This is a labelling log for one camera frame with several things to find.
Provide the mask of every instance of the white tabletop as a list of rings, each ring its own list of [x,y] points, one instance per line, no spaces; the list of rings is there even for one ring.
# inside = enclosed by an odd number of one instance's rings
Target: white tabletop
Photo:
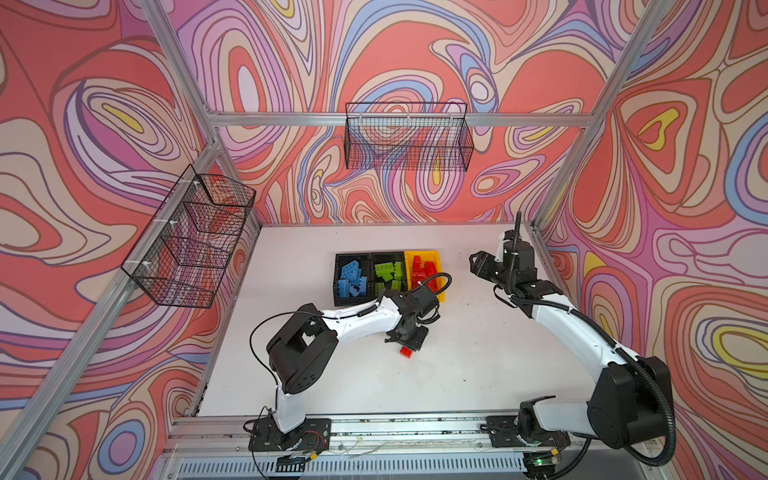
[[[224,334],[198,415],[258,415],[274,407],[274,381],[248,347],[251,330],[275,313],[305,303],[332,309],[336,253],[437,250],[453,283],[411,359],[379,333],[336,348],[323,376],[307,390],[310,414],[457,412],[516,409],[556,395],[588,399],[587,370],[549,331],[494,298],[493,285],[469,272],[469,255],[495,253],[510,225],[265,227]],[[523,233],[523,240],[528,235]],[[539,278],[546,272],[538,264]],[[254,349],[288,320],[259,328]]]

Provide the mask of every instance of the white table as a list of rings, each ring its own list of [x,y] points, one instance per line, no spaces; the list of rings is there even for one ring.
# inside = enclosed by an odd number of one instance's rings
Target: white table
[[[516,409],[543,395],[589,398],[587,370],[549,331],[494,298],[493,285],[469,272],[469,255],[494,253],[510,225],[265,227],[215,360],[198,415],[258,415],[274,407],[274,381],[248,347],[251,330],[275,313],[305,303],[332,309],[336,253],[438,250],[453,276],[411,359],[384,333],[339,345],[323,376],[307,390],[310,414],[459,412]],[[538,264],[539,278],[546,272]],[[289,319],[259,328],[254,348]]]

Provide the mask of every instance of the blue building block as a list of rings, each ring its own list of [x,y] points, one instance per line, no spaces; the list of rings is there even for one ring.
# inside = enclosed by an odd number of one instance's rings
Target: blue building block
[[[339,280],[339,298],[349,298],[349,280]]]
[[[360,277],[360,264],[357,263],[357,260],[352,260],[348,264],[342,267],[341,269],[341,277],[343,279],[350,279],[350,278],[359,278]]]

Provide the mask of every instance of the black mounting plate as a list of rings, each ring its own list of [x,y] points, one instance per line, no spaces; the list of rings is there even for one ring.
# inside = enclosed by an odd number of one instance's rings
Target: black mounting plate
[[[323,438],[318,441],[317,432]],[[328,449],[331,434],[331,419],[306,419],[288,433],[282,433],[271,415],[260,419],[253,426],[253,433],[248,442],[251,452],[285,452],[288,450],[314,450],[320,453]]]
[[[515,415],[491,415],[485,419],[485,424],[488,426],[483,429],[488,432],[488,436],[491,438],[491,446],[494,448],[501,447],[527,447],[525,443],[518,439],[518,434],[515,432]],[[549,436],[546,439],[541,440],[539,446],[542,447],[567,447],[571,444],[571,437],[565,432],[547,432]]]
[[[414,352],[420,350],[422,348],[422,344],[424,343],[424,339],[427,338],[427,333],[429,333],[429,329],[423,325],[419,325],[415,328],[413,331],[413,336],[407,340],[401,340],[397,337],[395,334],[395,330],[390,330],[386,334],[389,335],[388,339],[384,339],[385,342],[397,342],[402,346],[407,346]]]

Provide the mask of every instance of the blue circle pattern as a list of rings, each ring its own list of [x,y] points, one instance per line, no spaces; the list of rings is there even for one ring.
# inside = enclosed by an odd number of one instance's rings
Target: blue circle pattern
[[[136,438],[136,446],[131,453],[131,457],[125,463],[118,464],[112,460],[109,451],[112,443],[122,433],[133,435]],[[110,475],[127,472],[136,465],[139,457],[141,457],[142,450],[144,450],[144,425],[138,420],[128,420],[114,427],[107,435],[107,438],[101,443],[98,449],[98,464],[101,470]]]

